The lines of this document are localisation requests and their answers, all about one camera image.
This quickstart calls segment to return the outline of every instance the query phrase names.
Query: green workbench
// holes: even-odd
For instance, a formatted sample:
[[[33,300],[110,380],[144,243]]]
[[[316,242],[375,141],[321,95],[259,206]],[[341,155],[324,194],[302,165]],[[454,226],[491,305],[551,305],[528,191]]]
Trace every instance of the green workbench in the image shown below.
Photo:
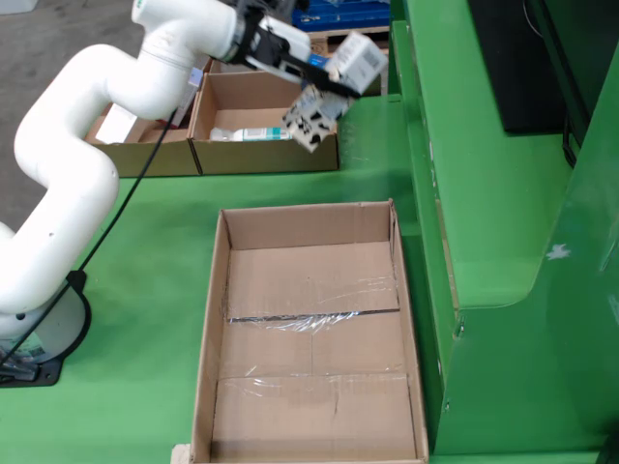
[[[0,463],[167,463],[191,437],[218,210],[388,198],[430,460],[595,462],[619,415],[619,58],[571,171],[557,135],[502,131],[466,0],[392,13],[390,95],[342,120],[340,171],[140,185],[86,270],[93,324],[60,382],[2,391]],[[545,259],[557,244],[571,259]]]
[[[398,100],[355,105],[339,129],[339,172],[143,181],[86,270],[93,323],[60,382],[0,394],[0,462],[169,462],[191,436],[219,209],[393,198],[410,238],[419,227]]]

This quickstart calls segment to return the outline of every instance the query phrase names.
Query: cardboard box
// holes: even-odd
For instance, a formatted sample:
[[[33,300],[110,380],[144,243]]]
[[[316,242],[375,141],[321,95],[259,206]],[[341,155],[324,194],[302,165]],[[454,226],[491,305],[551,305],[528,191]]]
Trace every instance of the cardboard box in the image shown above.
[[[220,213],[190,455],[427,462],[391,202]]]
[[[338,138],[309,153],[294,140],[224,142],[211,129],[279,128],[301,87],[267,72],[205,74],[196,96],[190,138],[205,174],[329,171],[339,168]]]
[[[227,73],[253,73],[254,70],[245,65],[231,65],[222,61],[213,60],[209,68],[209,74],[227,74]]]
[[[136,177],[151,156],[165,124],[138,119],[125,143],[106,145],[96,138],[106,114],[107,110],[97,118],[85,140],[114,161],[120,177]],[[170,129],[146,172],[146,176],[197,176],[201,174],[188,138],[188,128]]]

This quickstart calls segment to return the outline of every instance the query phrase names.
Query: white bottle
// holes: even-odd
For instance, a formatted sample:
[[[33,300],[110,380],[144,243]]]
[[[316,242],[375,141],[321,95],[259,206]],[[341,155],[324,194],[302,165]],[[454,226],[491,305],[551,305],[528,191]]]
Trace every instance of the white bottle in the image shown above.
[[[280,128],[238,129],[213,128],[211,140],[224,142],[253,142],[258,140],[288,140],[290,132]]]

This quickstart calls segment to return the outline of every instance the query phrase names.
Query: gray floor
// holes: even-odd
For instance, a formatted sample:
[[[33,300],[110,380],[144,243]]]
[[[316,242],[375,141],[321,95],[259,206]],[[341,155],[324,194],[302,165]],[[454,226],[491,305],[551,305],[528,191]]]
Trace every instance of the gray floor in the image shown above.
[[[131,22],[131,8],[132,0],[40,0],[32,13],[0,15],[0,221],[13,230],[44,195],[15,162],[21,118],[85,46],[112,44],[136,54],[143,29]]]

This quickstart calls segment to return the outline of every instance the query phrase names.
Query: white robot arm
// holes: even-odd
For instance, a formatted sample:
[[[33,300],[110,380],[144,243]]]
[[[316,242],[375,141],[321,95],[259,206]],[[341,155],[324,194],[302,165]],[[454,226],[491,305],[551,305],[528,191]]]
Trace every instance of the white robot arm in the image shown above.
[[[256,11],[239,17],[218,0],[134,0],[133,22],[146,30],[137,58],[109,45],[82,50],[19,126],[17,162],[47,192],[16,233],[0,223],[0,348],[33,324],[116,200],[116,167],[83,141],[110,102],[167,119],[202,53],[291,81],[307,74],[309,37]]]

